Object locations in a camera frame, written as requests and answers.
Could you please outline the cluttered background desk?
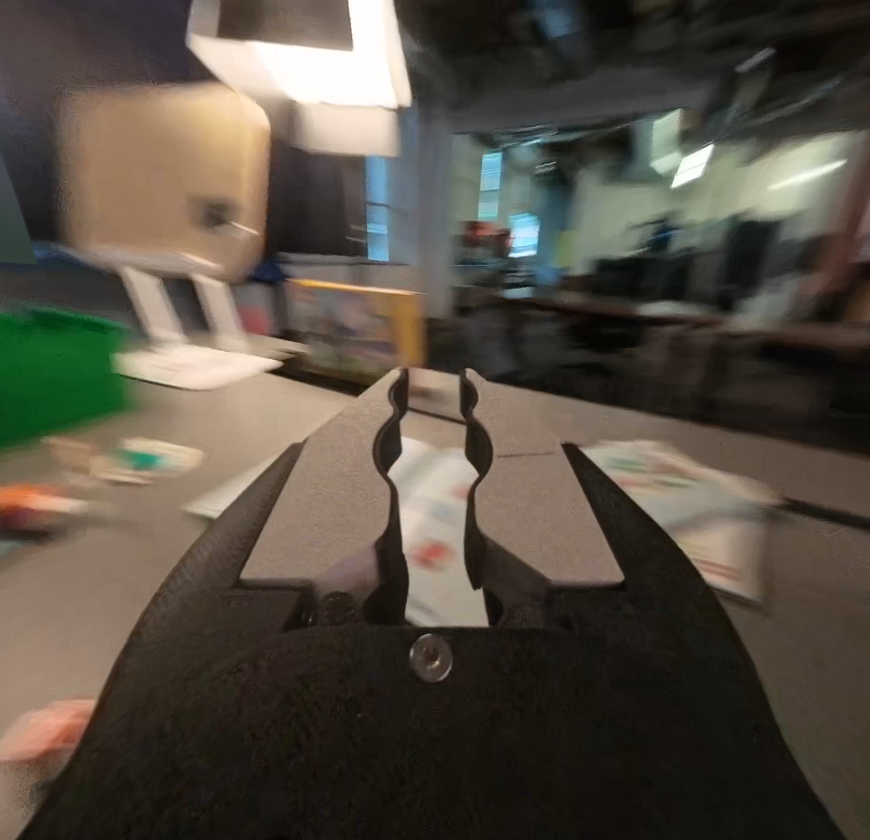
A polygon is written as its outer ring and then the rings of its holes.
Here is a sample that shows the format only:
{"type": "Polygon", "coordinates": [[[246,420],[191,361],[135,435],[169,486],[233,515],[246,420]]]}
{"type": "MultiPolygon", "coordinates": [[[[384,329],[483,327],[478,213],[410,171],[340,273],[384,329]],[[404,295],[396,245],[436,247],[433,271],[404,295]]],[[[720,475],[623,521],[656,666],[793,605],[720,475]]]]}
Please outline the cluttered background desk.
{"type": "Polygon", "coordinates": [[[868,324],[711,312],[534,288],[456,294],[451,367],[778,440],[868,454],[868,324]]]}

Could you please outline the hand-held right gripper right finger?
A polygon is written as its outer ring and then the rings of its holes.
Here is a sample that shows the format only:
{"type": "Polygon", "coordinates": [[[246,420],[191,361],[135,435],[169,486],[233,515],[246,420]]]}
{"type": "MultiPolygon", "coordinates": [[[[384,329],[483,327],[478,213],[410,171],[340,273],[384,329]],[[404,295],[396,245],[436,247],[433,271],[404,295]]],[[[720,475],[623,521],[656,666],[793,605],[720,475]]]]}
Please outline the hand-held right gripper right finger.
{"type": "Polygon", "coordinates": [[[477,477],[464,561],[487,621],[552,626],[559,599],[621,588],[625,575],[564,444],[538,413],[473,369],[459,379],[465,457],[477,477]]]}

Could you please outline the green plastic box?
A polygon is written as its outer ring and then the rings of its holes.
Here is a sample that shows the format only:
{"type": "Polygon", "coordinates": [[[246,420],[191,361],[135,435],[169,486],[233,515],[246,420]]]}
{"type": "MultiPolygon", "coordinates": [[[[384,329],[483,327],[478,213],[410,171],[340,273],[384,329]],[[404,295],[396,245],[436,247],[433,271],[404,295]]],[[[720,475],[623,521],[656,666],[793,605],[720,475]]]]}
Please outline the green plastic box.
{"type": "Polygon", "coordinates": [[[38,442],[128,410],[116,368],[125,329],[50,308],[1,313],[1,448],[38,442]]]}

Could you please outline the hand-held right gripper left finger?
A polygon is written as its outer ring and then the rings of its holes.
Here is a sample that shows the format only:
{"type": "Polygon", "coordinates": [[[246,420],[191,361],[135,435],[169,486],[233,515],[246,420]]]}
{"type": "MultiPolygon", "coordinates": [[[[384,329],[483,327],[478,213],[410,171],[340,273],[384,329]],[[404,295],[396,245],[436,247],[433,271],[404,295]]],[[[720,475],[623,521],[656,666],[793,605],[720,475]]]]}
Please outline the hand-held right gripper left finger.
{"type": "Polygon", "coordinates": [[[367,622],[403,624],[409,575],[397,488],[409,373],[391,370],[303,443],[242,568],[250,588],[348,595],[367,622]]]}

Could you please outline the pink white small object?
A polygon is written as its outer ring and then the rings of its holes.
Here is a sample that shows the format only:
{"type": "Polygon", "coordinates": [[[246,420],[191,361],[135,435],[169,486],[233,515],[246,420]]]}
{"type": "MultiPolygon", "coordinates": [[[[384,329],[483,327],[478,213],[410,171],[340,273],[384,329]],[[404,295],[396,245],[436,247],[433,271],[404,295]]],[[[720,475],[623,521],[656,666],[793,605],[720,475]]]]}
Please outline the pink white small object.
{"type": "Polygon", "coordinates": [[[56,701],[25,712],[1,737],[2,773],[47,782],[69,761],[96,706],[93,699],[56,701]]]}

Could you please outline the open lego instruction booklet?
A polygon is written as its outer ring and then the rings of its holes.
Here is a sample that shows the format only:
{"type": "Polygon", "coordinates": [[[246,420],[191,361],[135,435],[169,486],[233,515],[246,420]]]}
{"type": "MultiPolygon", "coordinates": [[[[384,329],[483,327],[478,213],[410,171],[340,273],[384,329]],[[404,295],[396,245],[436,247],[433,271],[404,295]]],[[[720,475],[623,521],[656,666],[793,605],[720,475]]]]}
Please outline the open lego instruction booklet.
{"type": "MultiPolygon", "coordinates": [[[[463,558],[473,469],[458,449],[404,438],[391,471],[409,565],[406,618],[423,626],[484,626],[484,596],[463,558]]],[[[782,499],[765,485],[716,471],[658,442],[600,442],[588,458],[677,541],[708,585],[759,602],[767,523],[782,499]]]]}

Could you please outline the yellow lego set box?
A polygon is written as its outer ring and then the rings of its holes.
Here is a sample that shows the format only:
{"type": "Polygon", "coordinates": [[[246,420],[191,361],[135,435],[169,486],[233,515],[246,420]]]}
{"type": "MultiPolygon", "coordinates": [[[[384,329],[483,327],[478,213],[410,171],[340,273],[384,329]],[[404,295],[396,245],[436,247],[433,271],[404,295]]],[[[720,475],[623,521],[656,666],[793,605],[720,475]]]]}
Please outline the yellow lego set box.
{"type": "Polygon", "coordinates": [[[371,384],[396,368],[426,364],[424,302],[415,291],[291,280],[290,319],[311,374],[371,384]]]}

